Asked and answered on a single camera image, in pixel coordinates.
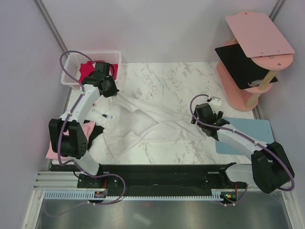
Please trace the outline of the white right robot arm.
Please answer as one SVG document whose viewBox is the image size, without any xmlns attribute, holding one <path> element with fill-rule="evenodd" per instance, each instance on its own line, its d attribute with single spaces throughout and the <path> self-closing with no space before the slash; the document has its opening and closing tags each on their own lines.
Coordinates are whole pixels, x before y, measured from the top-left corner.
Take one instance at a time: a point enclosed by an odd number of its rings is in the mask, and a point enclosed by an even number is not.
<svg viewBox="0 0 305 229">
<path fill-rule="evenodd" d="M 295 174 L 280 143 L 269 144 L 251 138 L 220 114 L 215 114 L 208 103 L 197 105 L 190 112 L 193 116 L 192 124 L 214 140 L 226 143 L 243 153 L 251 161 L 249 165 L 226 165 L 224 172 L 218 176 L 222 187 L 228 188 L 235 182 L 243 182 L 256 185 L 266 194 L 276 189 L 292 191 L 295 188 Z"/>
</svg>

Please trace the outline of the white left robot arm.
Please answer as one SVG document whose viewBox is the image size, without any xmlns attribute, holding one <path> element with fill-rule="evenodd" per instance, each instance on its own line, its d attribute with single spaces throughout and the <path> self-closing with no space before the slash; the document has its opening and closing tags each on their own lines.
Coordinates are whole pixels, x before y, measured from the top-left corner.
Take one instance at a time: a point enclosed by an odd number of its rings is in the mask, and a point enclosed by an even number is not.
<svg viewBox="0 0 305 229">
<path fill-rule="evenodd" d="M 88 140 L 82 125 L 94 102 L 100 97 L 116 96 L 118 88 L 114 80 L 114 66 L 108 62 L 96 62 L 94 69 L 82 81 L 78 97 L 72 107 L 58 119 L 49 122 L 52 150 L 57 153 L 61 166 L 73 162 L 88 175 L 93 187 L 101 187 L 105 177 L 99 173 L 99 163 L 88 151 Z"/>
</svg>

